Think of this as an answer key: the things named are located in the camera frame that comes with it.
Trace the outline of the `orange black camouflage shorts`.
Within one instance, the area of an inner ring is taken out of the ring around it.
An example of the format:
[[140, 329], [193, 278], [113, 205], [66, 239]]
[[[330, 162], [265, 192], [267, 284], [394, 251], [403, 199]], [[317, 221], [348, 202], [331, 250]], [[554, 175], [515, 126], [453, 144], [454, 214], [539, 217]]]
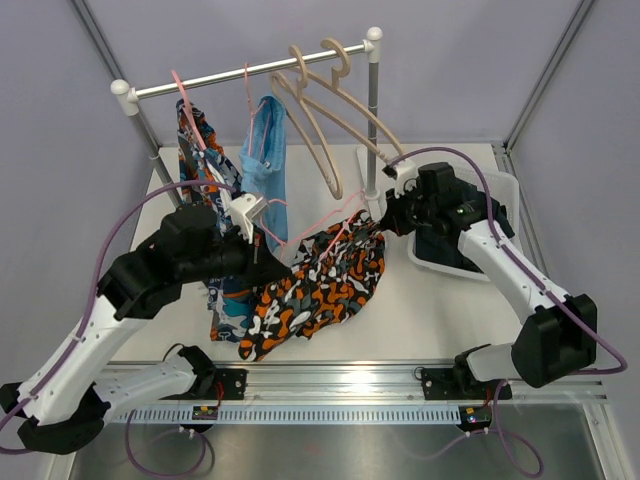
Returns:
[[239, 357], [257, 362], [292, 337], [307, 340], [370, 301], [385, 272], [386, 241], [361, 209], [302, 239], [291, 274], [259, 291]]

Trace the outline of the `dark navy shorts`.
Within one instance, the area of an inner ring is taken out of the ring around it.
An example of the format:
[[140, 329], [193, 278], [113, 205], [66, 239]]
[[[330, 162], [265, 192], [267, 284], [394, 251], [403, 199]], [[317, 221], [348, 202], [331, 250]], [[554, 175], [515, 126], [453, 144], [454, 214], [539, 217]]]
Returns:
[[[486, 197], [475, 185], [464, 180], [458, 180], [461, 190], [461, 199], [464, 202], [476, 203], [483, 214], [486, 213]], [[491, 199], [493, 217], [499, 224], [508, 239], [515, 236], [511, 223], [508, 220], [509, 210], [495, 198]], [[421, 218], [414, 220], [415, 227], [415, 255], [420, 260], [444, 265], [447, 267], [462, 269], [465, 271], [481, 273], [482, 270], [470, 259], [463, 256], [448, 238], [437, 234], [432, 226]]]

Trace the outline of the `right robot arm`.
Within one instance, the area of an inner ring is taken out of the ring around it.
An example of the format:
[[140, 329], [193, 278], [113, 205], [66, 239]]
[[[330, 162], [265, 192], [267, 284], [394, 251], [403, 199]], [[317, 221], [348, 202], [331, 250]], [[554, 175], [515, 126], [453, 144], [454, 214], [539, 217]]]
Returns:
[[386, 194], [383, 229], [398, 236], [427, 229], [470, 260], [516, 313], [515, 341], [482, 345], [455, 359], [454, 388], [474, 397], [488, 382], [520, 379], [540, 388], [576, 374], [596, 360], [597, 307], [586, 294], [570, 295], [515, 249], [496, 221], [500, 206], [484, 184], [475, 195], [447, 162], [416, 166], [404, 161], [384, 173], [394, 186]]

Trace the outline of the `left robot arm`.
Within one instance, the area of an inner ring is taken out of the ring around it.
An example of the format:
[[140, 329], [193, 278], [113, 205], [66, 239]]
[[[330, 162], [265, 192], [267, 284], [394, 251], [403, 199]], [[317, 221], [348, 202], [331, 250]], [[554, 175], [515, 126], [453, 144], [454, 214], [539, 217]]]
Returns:
[[29, 380], [2, 386], [3, 410], [23, 419], [17, 434], [24, 452], [74, 453], [126, 412], [213, 391], [216, 367], [197, 346], [116, 380], [97, 376], [134, 333], [180, 299], [183, 285], [233, 277], [245, 287], [262, 287], [289, 274], [261, 229], [245, 239], [239, 227], [222, 233], [217, 223], [216, 212], [203, 204], [166, 215], [135, 250], [114, 260], [88, 314], [49, 361]]

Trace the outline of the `beige hanger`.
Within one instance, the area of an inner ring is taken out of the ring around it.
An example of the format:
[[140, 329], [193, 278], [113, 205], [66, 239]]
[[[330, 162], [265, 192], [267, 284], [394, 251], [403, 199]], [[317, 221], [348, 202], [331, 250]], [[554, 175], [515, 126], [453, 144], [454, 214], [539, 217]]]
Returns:
[[272, 94], [285, 108], [287, 118], [311, 154], [331, 196], [339, 200], [343, 197], [339, 168], [305, 96], [305, 89], [310, 79], [309, 69], [296, 45], [291, 45], [288, 52], [295, 59], [293, 69], [298, 72], [298, 77], [295, 82], [292, 82], [281, 71], [272, 73], [269, 76]]
[[[338, 116], [333, 111], [329, 110], [324, 105], [318, 103], [310, 96], [304, 93], [305, 88], [309, 81], [315, 82], [324, 89], [330, 91], [334, 96], [349, 105], [353, 110], [361, 114], [369, 124], [376, 128], [378, 133], [382, 133], [389, 141], [392, 147], [398, 155], [404, 153], [404, 150], [396, 138], [394, 133], [374, 114], [366, 105], [363, 105], [353, 95], [343, 89], [340, 82], [343, 78], [347, 77], [351, 72], [351, 57], [354, 54], [364, 53], [368, 54], [372, 49], [370, 42], [363, 40], [360, 45], [353, 47], [344, 47], [336, 39], [328, 37], [321, 41], [321, 47], [323, 51], [317, 54], [311, 55], [295, 55], [297, 60], [297, 67], [299, 69], [298, 80], [302, 82], [302, 85], [298, 87], [299, 99], [312, 109], [325, 116], [327, 119], [338, 125], [344, 131], [346, 131], [351, 137], [358, 140], [364, 145], [370, 152], [374, 153], [385, 164], [389, 165], [392, 158], [387, 156], [372, 140], [369, 139], [364, 133], [357, 130], [353, 125], [349, 124], [345, 119]], [[331, 60], [337, 58], [340, 61], [339, 66], [333, 66], [331, 68], [331, 77], [329, 79], [322, 75], [317, 74], [309, 68], [312, 63], [322, 62], [325, 60]]]

